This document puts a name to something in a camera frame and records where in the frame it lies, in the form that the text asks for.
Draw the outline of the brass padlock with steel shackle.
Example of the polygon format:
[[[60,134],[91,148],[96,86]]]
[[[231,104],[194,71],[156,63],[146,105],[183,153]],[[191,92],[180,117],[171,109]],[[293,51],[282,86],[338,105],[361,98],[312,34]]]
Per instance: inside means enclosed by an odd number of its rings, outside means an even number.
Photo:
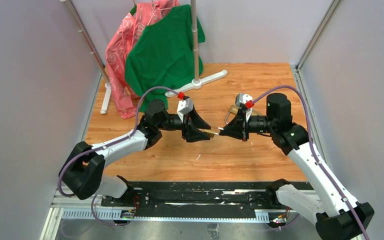
[[[240,106],[240,108],[238,108],[235,105],[231,105],[224,119],[225,123],[228,124],[236,116],[236,114],[241,113],[241,111],[244,111],[244,110],[245,110],[245,106],[243,104]]]

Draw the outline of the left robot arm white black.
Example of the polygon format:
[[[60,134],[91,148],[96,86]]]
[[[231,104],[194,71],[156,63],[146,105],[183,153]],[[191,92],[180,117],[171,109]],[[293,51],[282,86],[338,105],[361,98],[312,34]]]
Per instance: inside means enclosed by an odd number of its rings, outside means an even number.
[[[129,206],[134,187],[122,176],[104,175],[106,167],[153,147],[162,138],[162,131],[181,131],[182,139],[195,143],[210,140],[210,129],[190,98],[179,101],[176,113],[168,113],[161,99],[153,99],[138,125],[128,133],[92,145],[77,143],[58,174],[58,184],[65,184],[80,200],[102,195],[113,197],[122,207]]]

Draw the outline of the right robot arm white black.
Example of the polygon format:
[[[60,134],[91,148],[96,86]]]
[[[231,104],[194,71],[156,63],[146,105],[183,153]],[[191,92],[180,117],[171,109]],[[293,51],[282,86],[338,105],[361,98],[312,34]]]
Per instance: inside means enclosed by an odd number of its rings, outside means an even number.
[[[309,133],[293,122],[291,102],[282,93],[266,98],[266,114],[253,115],[253,98],[240,93],[235,98],[235,117],[220,129],[220,135],[247,141],[250,134],[269,135],[273,143],[304,173],[318,195],[314,199],[291,182],[278,179],[265,190],[272,209],[288,207],[311,222],[323,240],[350,240],[365,234],[374,209],[359,202],[326,165]]]

